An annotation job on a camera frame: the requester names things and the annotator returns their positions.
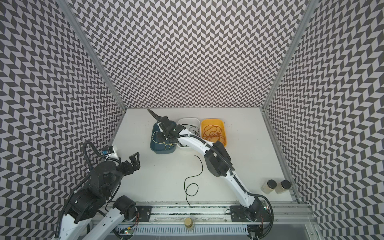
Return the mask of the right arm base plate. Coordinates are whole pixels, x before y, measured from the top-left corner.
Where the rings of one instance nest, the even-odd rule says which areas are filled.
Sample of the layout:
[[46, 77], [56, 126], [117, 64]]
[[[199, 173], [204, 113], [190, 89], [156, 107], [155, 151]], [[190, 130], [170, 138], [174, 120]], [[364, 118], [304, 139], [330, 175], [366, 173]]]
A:
[[230, 206], [232, 222], [254, 222], [256, 215], [249, 208], [244, 206]]

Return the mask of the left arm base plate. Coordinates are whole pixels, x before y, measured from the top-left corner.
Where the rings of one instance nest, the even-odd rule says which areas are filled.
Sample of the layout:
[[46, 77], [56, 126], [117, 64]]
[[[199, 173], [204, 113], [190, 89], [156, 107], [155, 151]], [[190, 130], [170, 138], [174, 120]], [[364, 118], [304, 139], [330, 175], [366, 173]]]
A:
[[152, 215], [152, 206], [136, 206], [135, 216], [138, 218], [137, 222], [139, 223], [147, 223], [150, 221]]

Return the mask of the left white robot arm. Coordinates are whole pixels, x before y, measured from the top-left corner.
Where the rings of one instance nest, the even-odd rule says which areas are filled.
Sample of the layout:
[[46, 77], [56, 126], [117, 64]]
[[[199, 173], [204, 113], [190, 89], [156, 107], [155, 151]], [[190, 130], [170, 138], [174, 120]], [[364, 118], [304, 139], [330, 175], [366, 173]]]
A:
[[86, 234], [85, 239], [103, 240], [109, 233], [114, 233], [120, 240], [128, 239], [129, 237], [119, 234], [116, 228], [125, 220], [138, 222], [136, 202], [127, 196], [117, 199], [115, 196], [123, 177], [140, 169], [140, 154], [136, 152], [128, 161], [122, 161], [113, 146], [98, 150], [90, 140], [83, 143], [82, 153], [89, 173], [74, 187], [65, 201], [53, 238], [78, 239], [102, 206], [113, 202], [107, 215]]

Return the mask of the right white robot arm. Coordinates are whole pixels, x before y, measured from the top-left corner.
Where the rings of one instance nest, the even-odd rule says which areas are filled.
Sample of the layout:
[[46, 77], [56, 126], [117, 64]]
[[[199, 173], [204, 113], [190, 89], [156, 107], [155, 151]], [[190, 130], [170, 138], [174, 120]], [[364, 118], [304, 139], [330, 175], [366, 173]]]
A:
[[209, 172], [226, 181], [240, 205], [245, 208], [245, 215], [249, 221], [254, 222], [263, 218], [273, 225], [274, 213], [270, 201], [263, 195], [251, 193], [244, 186], [235, 172], [231, 157], [221, 142], [206, 141], [191, 133], [186, 127], [172, 123], [167, 116], [158, 116], [155, 113], [152, 113], [152, 116], [160, 128], [160, 132], [157, 133], [160, 140], [180, 143], [204, 156]]

